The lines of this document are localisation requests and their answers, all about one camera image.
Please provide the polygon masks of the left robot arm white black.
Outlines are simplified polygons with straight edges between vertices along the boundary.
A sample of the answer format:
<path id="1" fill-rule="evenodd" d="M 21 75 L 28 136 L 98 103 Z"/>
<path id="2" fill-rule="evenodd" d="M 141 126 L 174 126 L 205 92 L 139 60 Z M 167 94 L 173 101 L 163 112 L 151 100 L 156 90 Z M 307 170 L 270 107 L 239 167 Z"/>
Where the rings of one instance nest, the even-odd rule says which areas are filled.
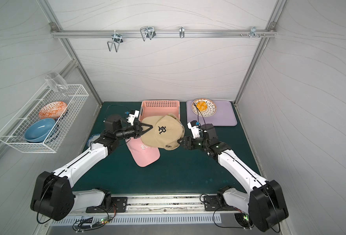
<path id="1" fill-rule="evenodd" d="M 120 140 L 139 138 L 153 129 L 129 117 L 129 126 L 123 127 L 120 115 L 111 115 L 105 120 L 105 129 L 90 147 L 78 157 L 54 172 L 41 173 L 35 183 L 30 208 L 49 219 L 60 221 L 70 212 L 84 208 L 112 208 L 111 192 L 104 189 L 73 191 L 75 183 L 98 162 L 112 154 Z"/>

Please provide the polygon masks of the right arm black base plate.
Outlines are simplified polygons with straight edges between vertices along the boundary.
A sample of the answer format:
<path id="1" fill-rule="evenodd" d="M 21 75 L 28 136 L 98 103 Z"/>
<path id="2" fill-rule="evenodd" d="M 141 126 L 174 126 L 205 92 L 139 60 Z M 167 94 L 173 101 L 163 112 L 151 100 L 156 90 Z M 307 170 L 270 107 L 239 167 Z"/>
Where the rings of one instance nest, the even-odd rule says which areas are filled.
<path id="1" fill-rule="evenodd" d="M 206 211 L 237 211 L 236 208 L 226 204 L 224 198 L 220 195 L 202 194 L 200 201 Z"/>

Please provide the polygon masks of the beige baseball cap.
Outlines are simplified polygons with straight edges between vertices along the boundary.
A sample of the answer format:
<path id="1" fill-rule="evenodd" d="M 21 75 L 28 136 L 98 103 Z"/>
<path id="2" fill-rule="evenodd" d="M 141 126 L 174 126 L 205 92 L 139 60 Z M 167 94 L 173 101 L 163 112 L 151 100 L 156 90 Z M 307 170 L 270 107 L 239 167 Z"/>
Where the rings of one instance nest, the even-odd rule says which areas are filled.
<path id="1" fill-rule="evenodd" d="M 178 140 L 185 134 L 184 126 L 173 114 L 146 117 L 142 123 L 152 126 L 141 136 L 141 141 L 149 147 L 175 150 L 179 147 Z"/>

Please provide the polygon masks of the pink baseball cap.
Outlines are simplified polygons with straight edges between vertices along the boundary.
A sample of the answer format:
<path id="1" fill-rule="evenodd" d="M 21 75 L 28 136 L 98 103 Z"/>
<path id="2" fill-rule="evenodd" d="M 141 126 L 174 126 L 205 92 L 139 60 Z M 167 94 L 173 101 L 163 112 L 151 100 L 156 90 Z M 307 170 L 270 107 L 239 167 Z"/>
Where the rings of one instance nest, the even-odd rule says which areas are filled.
<path id="1" fill-rule="evenodd" d="M 134 161 L 139 167 L 146 167 L 160 158 L 159 149 L 145 145 L 140 138 L 130 138 L 126 142 Z"/>

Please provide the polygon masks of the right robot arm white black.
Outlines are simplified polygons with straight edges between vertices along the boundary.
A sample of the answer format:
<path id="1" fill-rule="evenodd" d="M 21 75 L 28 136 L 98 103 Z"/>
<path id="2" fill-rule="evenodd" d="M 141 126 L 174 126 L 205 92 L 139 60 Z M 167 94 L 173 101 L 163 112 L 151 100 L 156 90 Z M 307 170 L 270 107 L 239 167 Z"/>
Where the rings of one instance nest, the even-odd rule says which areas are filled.
<path id="1" fill-rule="evenodd" d="M 289 216 L 282 187 L 268 181 L 247 166 L 229 145 L 219 141 L 215 127 L 209 123 L 200 125 L 189 122 L 192 135 L 178 140 L 187 150 L 200 149 L 224 167 L 241 184 L 245 192 L 224 188 L 220 199 L 230 207 L 245 213 L 262 232 L 279 225 Z"/>

